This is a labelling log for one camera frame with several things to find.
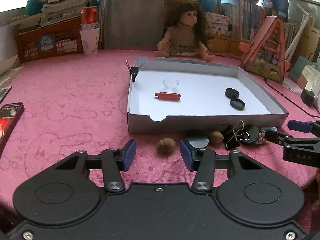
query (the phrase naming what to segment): screw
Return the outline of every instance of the screw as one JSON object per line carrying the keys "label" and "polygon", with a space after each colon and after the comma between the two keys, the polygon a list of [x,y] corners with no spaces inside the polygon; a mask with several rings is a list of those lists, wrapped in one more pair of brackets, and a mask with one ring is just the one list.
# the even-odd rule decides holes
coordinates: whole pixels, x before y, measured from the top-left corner
{"label": "screw", "polygon": [[164,192],[164,188],[163,187],[156,187],[155,191],[156,192]]}
{"label": "screw", "polygon": [[285,235],[286,240],[294,240],[296,238],[296,233],[295,232],[289,232]]}
{"label": "screw", "polygon": [[195,187],[196,189],[199,189],[199,190],[206,190],[210,187],[210,184],[205,181],[200,181],[195,184]]}
{"label": "screw", "polygon": [[22,234],[25,240],[33,240],[33,234],[29,231],[26,231]]}
{"label": "screw", "polygon": [[118,181],[113,181],[113,182],[109,182],[107,187],[109,189],[113,189],[113,190],[116,190],[116,189],[121,189],[122,187],[122,183],[118,182]]}

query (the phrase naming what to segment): red crayon-shaped object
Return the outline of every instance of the red crayon-shaped object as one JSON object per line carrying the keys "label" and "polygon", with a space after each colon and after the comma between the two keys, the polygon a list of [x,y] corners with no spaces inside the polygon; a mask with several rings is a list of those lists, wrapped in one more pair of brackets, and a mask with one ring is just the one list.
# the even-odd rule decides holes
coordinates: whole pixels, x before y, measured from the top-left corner
{"label": "red crayon-shaped object", "polygon": [[155,96],[159,97],[160,99],[166,99],[166,100],[179,100],[181,97],[180,94],[169,93],[169,92],[155,93]]}

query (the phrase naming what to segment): soda can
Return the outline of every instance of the soda can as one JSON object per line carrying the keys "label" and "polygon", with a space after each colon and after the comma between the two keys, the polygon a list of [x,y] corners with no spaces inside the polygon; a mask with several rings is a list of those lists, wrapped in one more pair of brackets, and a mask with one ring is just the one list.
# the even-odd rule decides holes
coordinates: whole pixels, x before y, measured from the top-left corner
{"label": "soda can", "polygon": [[96,6],[84,7],[80,13],[82,31],[99,28],[99,12]]}

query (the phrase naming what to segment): table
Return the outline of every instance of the table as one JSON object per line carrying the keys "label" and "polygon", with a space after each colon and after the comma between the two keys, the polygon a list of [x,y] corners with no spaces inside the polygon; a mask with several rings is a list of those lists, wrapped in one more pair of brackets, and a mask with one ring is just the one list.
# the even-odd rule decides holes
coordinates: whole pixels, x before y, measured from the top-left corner
{"label": "table", "polygon": [[[12,132],[0,159],[0,204],[14,211],[12,195],[18,185],[43,169],[84,149],[99,154],[110,147],[122,147],[129,138],[137,140],[137,154],[131,169],[122,173],[126,187],[130,182],[188,182],[189,172],[180,156],[181,135],[170,135],[177,147],[168,159],[156,155],[156,143],[168,135],[132,135],[127,131],[127,98],[130,76],[125,60],[133,65],[137,56],[153,57],[150,51],[113,50],[96,57],[71,55],[42,59],[24,64],[22,73],[12,81],[12,90],[3,104],[23,102],[25,112]],[[240,66],[234,59],[216,57],[215,63]],[[287,119],[314,121],[277,92],[263,78],[252,75],[289,111]],[[276,89],[307,112],[300,96],[269,81]],[[294,137],[310,135],[289,131]],[[212,147],[217,154],[228,154],[221,145]],[[316,169],[282,160],[282,148],[272,143],[239,148],[250,157],[286,176],[304,188],[316,177]],[[102,186],[102,172],[91,171],[90,179]],[[227,179],[226,171],[216,171],[214,186]],[[300,224],[310,230],[310,215]]]}

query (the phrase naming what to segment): blue gripper pad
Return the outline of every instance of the blue gripper pad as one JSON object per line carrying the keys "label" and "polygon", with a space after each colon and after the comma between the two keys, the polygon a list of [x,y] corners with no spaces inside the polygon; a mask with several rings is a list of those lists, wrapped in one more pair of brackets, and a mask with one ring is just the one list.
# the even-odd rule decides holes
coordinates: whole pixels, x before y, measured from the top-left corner
{"label": "blue gripper pad", "polygon": [[191,151],[183,141],[180,142],[180,154],[187,169],[189,171],[194,171],[194,161],[192,159]]}
{"label": "blue gripper pad", "polygon": [[134,160],[134,157],[136,156],[136,152],[137,152],[137,141],[134,140],[124,153],[124,159],[122,164],[123,171],[128,171],[130,169],[130,166]]}
{"label": "blue gripper pad", "polygon": [[288,121],[288,128],[293,131],[310,133],[312,132],[312,125],[307,122],[300,122],[295,120]]}

